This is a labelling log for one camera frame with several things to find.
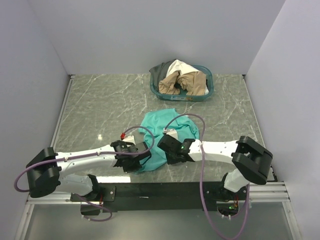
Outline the teal t shirt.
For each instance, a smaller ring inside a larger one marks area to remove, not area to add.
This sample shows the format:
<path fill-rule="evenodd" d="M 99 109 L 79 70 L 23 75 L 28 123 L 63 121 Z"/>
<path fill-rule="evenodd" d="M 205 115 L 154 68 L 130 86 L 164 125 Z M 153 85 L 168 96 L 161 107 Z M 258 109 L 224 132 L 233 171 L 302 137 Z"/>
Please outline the teal t shirt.
<path fill-rule="evenodd" d="M 163 142 L 176 146 L 185 139 L 198 139 L 200 131 L 197 125 L 186 115 L 179 116 L 175 108 L 161 109 L 146 113 L 138 131 L 143 134 L 143 141 L 148 147 L 154 143 L 150 150 L 151 157 L 140 161 L 139 172 L 150 172 L 157 170 L 167 163 L 165 150 L 162 149 Z"/>

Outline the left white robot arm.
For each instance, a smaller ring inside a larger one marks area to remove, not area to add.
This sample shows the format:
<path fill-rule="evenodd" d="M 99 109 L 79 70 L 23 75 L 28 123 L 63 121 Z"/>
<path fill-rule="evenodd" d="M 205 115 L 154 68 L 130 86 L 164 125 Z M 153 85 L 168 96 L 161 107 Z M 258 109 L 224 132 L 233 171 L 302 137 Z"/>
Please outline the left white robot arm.
<path fill-rule="evenodd" d="M 96 176 L 78 172 L 106 167 L 122 168 L 125 173 L 142 168 L 141 161 L 152 156 L 147 144 L 117 140 L 105 146 L 77 151 L 55 152 L 53 147 L 41 150 L 27 165 L 29 194 L 41 198 L 53 192 L 66 192 L 96 200 L 101 188 Z"/>

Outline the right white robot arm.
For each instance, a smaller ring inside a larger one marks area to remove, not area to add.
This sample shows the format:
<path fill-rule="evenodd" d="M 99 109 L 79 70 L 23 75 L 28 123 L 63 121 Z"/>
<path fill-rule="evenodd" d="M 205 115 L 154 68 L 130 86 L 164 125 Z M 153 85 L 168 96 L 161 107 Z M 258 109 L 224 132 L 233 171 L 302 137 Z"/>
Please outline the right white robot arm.
<path fill-rule="evenodd" d="M 250 183 L 265 185 L 273 160 L 273 154 L 249 136 L 227 142 L 192 138 L 180 142 L 164 134 L 157 147 L 165 152 L 168 165 L 214 161 L 235 166 L 233 171 L 224 174 L 221 183 L 211 191 L 214 199 L 220 202 L 233 200 Z"/>

